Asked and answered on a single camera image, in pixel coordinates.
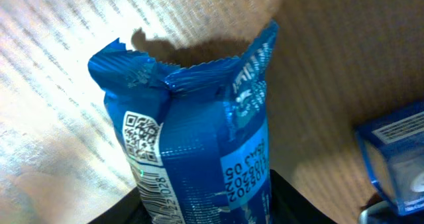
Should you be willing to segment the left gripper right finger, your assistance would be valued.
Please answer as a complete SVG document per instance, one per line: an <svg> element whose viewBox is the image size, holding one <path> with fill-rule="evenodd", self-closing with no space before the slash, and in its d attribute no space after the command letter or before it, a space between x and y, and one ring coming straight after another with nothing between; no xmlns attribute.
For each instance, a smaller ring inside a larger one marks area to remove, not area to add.
<svg viewBox="0 0 424 224"><path fill-rule="evenodd" d="M273 224L335 224L275 170L270 171Z"/></svg>

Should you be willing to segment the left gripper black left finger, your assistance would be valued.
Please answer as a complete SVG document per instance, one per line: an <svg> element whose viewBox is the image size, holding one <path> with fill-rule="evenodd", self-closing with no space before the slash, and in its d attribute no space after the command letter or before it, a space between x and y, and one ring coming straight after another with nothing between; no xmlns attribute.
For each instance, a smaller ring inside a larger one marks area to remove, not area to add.
<svg viewBox="0 0 424 224"><path fill-rule="evenodd" d="M105 213L89 224L151 224L152 218L143 206L137 188L131 190Z"/></svg>

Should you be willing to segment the blue Oreo cookie pack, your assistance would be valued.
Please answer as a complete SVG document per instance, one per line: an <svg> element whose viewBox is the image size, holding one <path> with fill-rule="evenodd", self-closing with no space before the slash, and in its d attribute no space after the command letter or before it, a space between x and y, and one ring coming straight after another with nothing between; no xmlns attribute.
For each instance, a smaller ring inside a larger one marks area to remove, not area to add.
<svg viewBox="0 0 424 224"><path fill-rule="evenodd" d="M118 40L88 62L149 223L271 223L265 80L278 24L188 68Z"/></svg>

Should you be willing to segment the blue Eclipse mints box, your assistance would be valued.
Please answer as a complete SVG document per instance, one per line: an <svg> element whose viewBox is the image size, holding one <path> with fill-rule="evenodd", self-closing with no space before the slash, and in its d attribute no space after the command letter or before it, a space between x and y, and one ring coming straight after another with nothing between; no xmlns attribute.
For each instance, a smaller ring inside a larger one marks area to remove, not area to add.
<svg viewBox="0 0 424 224"><path fill-rule="evenodd" d="M398 215L423 211L423 101L354 128L371 184Z"/></svg>

